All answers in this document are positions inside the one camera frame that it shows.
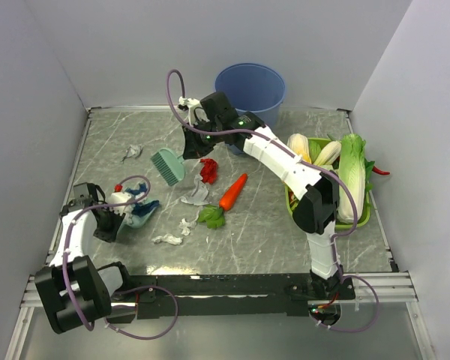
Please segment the teal dustpan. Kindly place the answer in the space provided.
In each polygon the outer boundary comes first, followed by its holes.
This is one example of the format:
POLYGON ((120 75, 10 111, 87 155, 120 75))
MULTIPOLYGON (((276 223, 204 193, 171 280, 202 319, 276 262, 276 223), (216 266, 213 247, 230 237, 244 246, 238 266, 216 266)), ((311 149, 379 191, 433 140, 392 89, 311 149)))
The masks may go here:
MULTIPOLYGON (((151 201, 151 200, 146 199, 145 201, 142 201, 140 203, 144 203, 147 201, 151 201)), ((154 212, 158 209, 158 207, 152 213, 146 215, 145 217, 137 217, 134 215, 124 216, 124 220, 123 220, 122 224, 124 226, 130 227, 132 229, 139 229, 149 220, 149 218, 154 214, 154 212)))

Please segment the teal hand brush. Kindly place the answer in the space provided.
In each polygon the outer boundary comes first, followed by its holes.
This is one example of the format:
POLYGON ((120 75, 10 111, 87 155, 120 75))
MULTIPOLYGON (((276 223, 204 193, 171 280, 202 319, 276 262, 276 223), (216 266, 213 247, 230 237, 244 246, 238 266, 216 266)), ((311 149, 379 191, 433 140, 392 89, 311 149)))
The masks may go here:
POLYGON ((184 179, 184 161, 182 156, 178 156, 169 148, 161 148, 151 156, 154 167, 170 187, 184 179))

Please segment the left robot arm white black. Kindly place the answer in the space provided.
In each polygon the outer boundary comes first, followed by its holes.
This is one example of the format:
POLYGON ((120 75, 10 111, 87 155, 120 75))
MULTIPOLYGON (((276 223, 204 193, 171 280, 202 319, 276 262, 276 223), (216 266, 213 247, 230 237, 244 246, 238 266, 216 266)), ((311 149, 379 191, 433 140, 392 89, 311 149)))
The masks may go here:
POLYGON ((129 299, 134 290, 120 262, 96 268, 88 251, 94 239, 112 242, 124 216, 108 208, 105 194, 93 183, 73 187, 72 200, 62 207, 61 238, 49 265, 34 276, 43 309, 52 330, 61 334, 81 325, 93 326, 112 312, 111 297, 129 299))

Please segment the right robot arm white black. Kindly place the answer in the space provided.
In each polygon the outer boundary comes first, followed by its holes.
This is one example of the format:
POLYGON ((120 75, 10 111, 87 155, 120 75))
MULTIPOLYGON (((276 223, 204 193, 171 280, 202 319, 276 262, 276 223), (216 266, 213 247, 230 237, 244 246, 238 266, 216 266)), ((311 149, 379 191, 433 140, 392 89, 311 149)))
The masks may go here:
POLYGON ((292 218, 306 232, 310 248, 313 292, 321 299, 332 297, 339 288, 340 268, 331 242, 339 203, 337 181, 306 166, 254 113, 238 114, 222 91, 202 100, 180 97, 178 107, 187 112, 185 160, 204 158, 216 144, 226 143, 258 160, 292 191, 298 200, 292 218))

